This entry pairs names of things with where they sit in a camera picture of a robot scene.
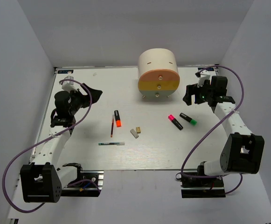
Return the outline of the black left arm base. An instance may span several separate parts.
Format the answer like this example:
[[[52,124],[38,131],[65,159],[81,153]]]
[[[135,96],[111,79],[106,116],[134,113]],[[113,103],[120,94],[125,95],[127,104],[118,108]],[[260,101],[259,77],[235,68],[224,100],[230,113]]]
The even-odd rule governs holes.
[[[104,181],[104,171],[80,171],[78,177],[63,189],[62,197],[99,197]]]

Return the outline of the orange black highlighter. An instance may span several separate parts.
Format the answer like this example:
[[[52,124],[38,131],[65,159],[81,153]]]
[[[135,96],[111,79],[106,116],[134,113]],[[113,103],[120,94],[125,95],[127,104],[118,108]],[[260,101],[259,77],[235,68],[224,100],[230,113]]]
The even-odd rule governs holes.
[[[119,115],[119,111],[115,110],[114,111],[114,117],[115,117],[115,121],[116,121],[116,126],[117,127],[121,127],[121,119],[120,119],[120,115]]]

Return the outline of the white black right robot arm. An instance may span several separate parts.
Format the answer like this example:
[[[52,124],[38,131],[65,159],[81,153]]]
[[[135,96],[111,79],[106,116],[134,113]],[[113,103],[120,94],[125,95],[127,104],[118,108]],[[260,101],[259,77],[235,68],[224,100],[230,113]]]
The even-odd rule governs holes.
[[[195,104],[207,103],[228,136],[217,160],[202,162],[196,175],[182,172],[185,177],[196,178],[202,186],[228,174],[256,174],[260,168],[264,139],[261,135],[254,135],[244,124],[234,99],[226,95],[227,83],[226,77],[206,75],[198,83],[187,85],[183,98],[187,105],[192,104],[192,96]]]

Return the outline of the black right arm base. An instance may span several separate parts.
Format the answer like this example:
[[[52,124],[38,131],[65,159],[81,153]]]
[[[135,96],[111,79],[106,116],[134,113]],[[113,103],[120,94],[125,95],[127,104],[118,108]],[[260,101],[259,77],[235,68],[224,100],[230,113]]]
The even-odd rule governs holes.
[[[182,198],[224,198],[226,197],[222,178],[188,178],[177,173],[175,179],[181,183]]]

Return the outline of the green black highlighter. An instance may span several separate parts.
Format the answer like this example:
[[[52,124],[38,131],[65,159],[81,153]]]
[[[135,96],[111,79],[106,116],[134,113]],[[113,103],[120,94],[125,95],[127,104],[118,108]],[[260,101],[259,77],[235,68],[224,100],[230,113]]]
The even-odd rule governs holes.
[[[190,123],[191,125],[195,126],[197,124],[197,121],[192,119],[191,117],[185,115],[184,113],[180,113],[179,116],[183,118],[185,121]]]

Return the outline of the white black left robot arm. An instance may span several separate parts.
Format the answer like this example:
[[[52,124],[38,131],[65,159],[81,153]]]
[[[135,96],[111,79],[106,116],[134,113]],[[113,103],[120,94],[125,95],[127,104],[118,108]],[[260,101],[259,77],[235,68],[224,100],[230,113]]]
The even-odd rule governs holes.
[[[73,133],[75,114],[79,109],[96,103],[103,93],[85,84],[82,88],[86,95],[70,84],[63,84],[62,91],[54,95],[55,109],[50,117],[49,140],[34,160],[20,170],[23,199],[27,203],[56,203],[63,188],[70,184],[80,186],[84,182],[80,164],[57,166],[61,152]]]

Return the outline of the green gel pen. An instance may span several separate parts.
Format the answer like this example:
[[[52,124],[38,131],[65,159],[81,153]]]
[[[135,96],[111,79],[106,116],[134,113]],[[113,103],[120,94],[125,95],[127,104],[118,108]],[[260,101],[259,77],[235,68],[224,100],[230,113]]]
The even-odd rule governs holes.
[[[115,146],[124,146],[125,142],[102,142],[98,143],[99,146],[109,146],[109,145],[115,145]]]

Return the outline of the pink black highlighter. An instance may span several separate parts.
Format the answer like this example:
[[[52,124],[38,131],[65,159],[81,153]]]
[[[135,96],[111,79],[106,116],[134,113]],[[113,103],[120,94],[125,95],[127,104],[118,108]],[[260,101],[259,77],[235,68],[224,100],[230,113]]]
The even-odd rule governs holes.
[[[182,130],[183,126],[179,123],[179,121],[172,115],[170,114],[168,116],[168,119],[179,129]]]

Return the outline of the grey bottom drawer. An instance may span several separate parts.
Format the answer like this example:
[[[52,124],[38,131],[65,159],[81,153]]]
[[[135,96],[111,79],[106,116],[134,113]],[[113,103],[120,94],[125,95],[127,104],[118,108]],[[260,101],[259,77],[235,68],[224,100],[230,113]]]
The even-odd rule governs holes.
[[[146,101],[159,101],[166,100],[175,93],[175,90],[142,90],[139,91],[142,95],[142,98]]]

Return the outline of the yellow drawer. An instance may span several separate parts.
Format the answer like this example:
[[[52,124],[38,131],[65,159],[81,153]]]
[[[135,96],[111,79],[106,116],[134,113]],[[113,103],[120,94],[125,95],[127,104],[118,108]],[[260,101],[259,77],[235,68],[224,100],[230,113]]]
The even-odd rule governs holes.
[[[175,91],[178,89],[180,81],[139,81],[138,88],[140,91]]]

